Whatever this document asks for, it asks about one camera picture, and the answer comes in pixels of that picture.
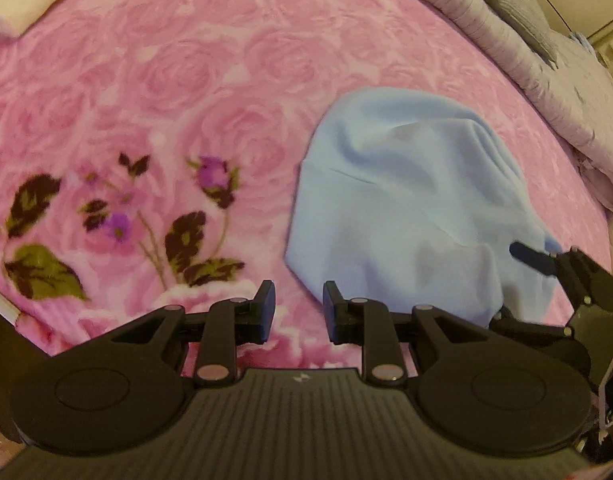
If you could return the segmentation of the light blue sweatshirt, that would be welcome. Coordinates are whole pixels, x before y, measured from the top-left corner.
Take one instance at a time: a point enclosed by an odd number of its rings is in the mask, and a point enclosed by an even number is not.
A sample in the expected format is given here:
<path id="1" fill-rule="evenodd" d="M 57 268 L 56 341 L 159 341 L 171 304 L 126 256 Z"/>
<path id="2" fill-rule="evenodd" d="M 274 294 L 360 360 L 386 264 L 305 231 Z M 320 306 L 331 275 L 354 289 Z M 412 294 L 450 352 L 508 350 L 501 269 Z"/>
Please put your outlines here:
<path id="1" fill-rule="evenodd" d="M 558 241 L 515 157 L 471 108 L 422 91 L 346 93 L 301 162 L 286 263 L 315 296 L 407 312 L 431 304 L 477 325 L 501 308 L 539 322 L 555 282 L 512 257 Z"/>

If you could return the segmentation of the striped lilac duvet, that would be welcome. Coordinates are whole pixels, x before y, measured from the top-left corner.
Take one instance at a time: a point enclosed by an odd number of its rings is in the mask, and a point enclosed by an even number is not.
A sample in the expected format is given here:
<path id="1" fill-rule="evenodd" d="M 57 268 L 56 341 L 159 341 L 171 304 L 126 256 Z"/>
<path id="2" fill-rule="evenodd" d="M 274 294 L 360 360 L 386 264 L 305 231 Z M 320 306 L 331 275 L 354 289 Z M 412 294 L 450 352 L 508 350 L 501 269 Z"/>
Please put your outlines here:
<path id="1" fill-rule="evenodd" d="M 575 40 L 551 27 L 545 62 L 484 0 L 425 0 L 453 21 L 524 92 L 553 131 L 579 151 L 581 175 L 613 211 L 613 79 Z"/>

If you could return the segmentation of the pink rose blanket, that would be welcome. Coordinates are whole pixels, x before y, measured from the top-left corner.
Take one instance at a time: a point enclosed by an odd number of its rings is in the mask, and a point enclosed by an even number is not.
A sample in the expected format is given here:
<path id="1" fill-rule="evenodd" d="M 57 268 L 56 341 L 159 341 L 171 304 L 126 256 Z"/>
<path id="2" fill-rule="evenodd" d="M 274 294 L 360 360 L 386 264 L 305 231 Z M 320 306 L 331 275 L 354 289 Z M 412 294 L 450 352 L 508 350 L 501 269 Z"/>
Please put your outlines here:
<path id="1" fill-rule="evenodd" d="M 564 246 L 607 219 L 517 87 L 420 0 L 61 0 L 0 39 L 0 292 L 55 354 L 163 304 L 278 292 L 249 365 L 355 366 L 285 267 L 306 144 L 337 96 L 412 88 L 503 138 Z"/>

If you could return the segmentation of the grey textured pillow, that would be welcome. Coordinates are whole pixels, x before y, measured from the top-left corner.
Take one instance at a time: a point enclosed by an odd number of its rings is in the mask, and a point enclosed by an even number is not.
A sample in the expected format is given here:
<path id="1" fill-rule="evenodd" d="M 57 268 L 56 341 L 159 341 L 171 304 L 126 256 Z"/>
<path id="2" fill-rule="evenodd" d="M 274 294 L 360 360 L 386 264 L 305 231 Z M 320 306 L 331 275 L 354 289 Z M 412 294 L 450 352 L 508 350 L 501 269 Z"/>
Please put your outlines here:
<path id="1" fill-rule="evenodd" d="M 484 0 L 545 62 L 556 65 L 558 50 L 537 0 Z"/>

